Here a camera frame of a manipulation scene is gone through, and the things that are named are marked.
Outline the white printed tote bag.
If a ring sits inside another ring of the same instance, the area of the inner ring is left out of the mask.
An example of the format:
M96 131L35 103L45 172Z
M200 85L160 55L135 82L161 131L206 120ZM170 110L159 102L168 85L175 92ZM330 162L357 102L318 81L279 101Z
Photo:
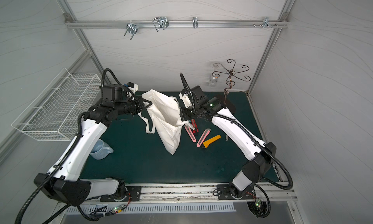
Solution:
M142 98L152 102L152 105L147 108L149 119L139 113L139 117L146 124L146 133L157 132L166 150L173 155L180 143L182 127L187 126L191 129L194 127L189 121L181 120L180 107L175 97L149 90L142 94Z

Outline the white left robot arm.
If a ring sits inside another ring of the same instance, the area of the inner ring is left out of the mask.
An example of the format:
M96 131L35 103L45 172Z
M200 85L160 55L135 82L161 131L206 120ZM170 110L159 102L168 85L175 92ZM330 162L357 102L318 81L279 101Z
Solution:
M125 198L126 188L123 181L112 178L80 180L79 177L96 142L111 123L120 115L136 115L151 105L152 102L142 96L126 102L100 99L88 111L79 114L76 136L56 164L47 173L39 173L36 176L34 183L37 188L20 209L15 223L22 222L27 208L39 192L43 192L50 199L74 207L80 206L87 199L105 195Z

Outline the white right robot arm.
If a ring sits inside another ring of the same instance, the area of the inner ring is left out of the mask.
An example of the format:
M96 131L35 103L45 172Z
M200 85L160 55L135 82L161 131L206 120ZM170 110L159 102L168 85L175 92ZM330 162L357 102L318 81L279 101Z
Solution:
M197 118L210 119L239 147L247 158L248 162L242 166L229 183L232 198L242 199L246 190L253 188L261 180L282 190L293 188L293 180L289 171L275 157L276 146L272 142L265 143L253 135L234 117L228 107L221 104L218 98L208 99L203 96L199 100L191 100L188 94L179 94L179 97L184 104L180 109L183 121ZM286 186L264 177L273 163L276 163L285 173L288 180Z

